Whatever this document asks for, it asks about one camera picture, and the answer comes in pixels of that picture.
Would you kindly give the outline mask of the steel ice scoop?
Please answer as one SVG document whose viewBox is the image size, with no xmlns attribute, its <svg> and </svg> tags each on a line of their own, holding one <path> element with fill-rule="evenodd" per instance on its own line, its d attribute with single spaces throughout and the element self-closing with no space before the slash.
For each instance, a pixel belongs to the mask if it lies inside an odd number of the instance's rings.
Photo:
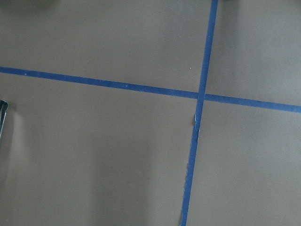
<svg viewBox="0 0 301 226">
<path fill-rule="evenodd" d="M 0 136 L 2 136 L 7 110 L 8 110 L 8 103 L 4 100 L 0 100 Z"/>
</svg>

